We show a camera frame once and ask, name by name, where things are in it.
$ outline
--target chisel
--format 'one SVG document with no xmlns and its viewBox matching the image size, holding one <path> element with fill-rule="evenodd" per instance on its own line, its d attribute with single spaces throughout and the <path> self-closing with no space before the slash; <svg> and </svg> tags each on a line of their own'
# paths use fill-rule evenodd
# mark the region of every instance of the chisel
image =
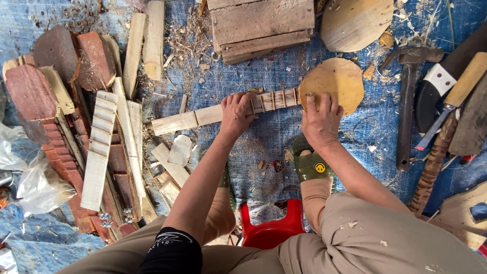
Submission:
<svg viewBox="0 0 487 274">
<path fill-rule="evenodd" d="M 423 136 L 418 145 L 416 145 L 416 149 L 424 150 L 427 147 L 433 136 L 436 134 L 436 131 L 438 131 L 438 129 L 443 124 L 443 121 L 445 121 L 448 114 L 456 108 L 460 107 L 463 101 L 473 90 L 477 82 L 484 75 L 486 70 L 487 53 L 479 52 L 475 54 L 470 64 L 463 72 L 462 76 L 460 76 L 460 79 L 458 79 L 453 89 L 445 98 L 445 101 L 443 102 L 442 114 L 440 115 L 440 117 L 438 117 L 433 126 L 430 127 L 428 132 Z"/>
</svg>

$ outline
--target red plastic stool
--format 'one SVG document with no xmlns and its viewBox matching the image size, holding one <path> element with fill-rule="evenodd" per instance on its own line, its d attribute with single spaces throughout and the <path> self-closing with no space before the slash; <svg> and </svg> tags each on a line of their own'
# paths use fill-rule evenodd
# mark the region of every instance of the red plastic stool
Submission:
<svg viewBox="0 0 487 274">
<path fill-rule="evenodd" d="M 242 219 L 242 246 L 271 249 L 291 236 L 306 233 L 303 225 L 303 204 L 299 199 L 287 201 L 286 217 L 260 225 L 250 223 L 247 204 L 241 205 L 239 212 Z"/>
</svg>

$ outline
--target wooden handle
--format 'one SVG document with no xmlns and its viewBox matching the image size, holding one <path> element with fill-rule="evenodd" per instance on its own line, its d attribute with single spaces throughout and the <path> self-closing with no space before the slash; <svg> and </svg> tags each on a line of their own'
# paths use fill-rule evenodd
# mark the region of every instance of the wooden handle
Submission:
<svg viewBox="0 0 487 274">
<path fill-rule="evenodd" d="M 478 52 L 445 99 L 445 104 L 460 107 L 487 70 L 487 53 Z"/>
<path fill-rule="evenodd" d="M 418 186 L 414 191 L 414 197 L 409 205 L 409 209 L 416 216 L 420 216 L 423 213 L 426 203 L 430 198 L 433 184 L 440 173 L 443 159 L 447 154 L 451 139 L 453 139 L 457 123 L 455 112 L 450 113 L 441 127 L 441 132 L 434 141 L 433 147 L 428 155 L 428 162 L 419 178 Z"/>
</svg>

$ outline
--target smiley face logo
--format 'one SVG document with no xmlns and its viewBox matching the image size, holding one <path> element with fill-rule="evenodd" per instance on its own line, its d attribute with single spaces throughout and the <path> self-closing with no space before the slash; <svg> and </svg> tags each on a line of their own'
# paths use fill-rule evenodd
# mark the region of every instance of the smiley face logo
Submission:
<svg viewBox="0 0 487 274">
<path fill-rule="evenodd" d="M 315 170 L 316 170 L 316 172 L 318 172 L 318 173 L 323 173 L 323 172 L 325 172 L 325 169 L 326 169 L 326 168 L 325 168 L 325 165 L 324 165 L 323 163 L 317 163 L 317 164 L 315 165 Z"/>
</svg>

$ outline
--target hammer head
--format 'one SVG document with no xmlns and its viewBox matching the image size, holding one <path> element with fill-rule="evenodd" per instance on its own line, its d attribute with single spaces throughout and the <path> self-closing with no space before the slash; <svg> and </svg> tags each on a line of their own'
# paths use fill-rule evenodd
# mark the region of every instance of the hammer head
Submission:
<svg viewBox="0 0 487 274">
<path fill-rule="evenodd" d="M 445 52 L 442 49 L 430 49 L 428 47 L 417 47 L 398 50 L 389 55 L 380 70 L 387 67 L 396 56 L 399 56 L 399 63 L 401 64 L 421 64 L 424 61 L 439 62 L 443 58 Z"/>
</svg>

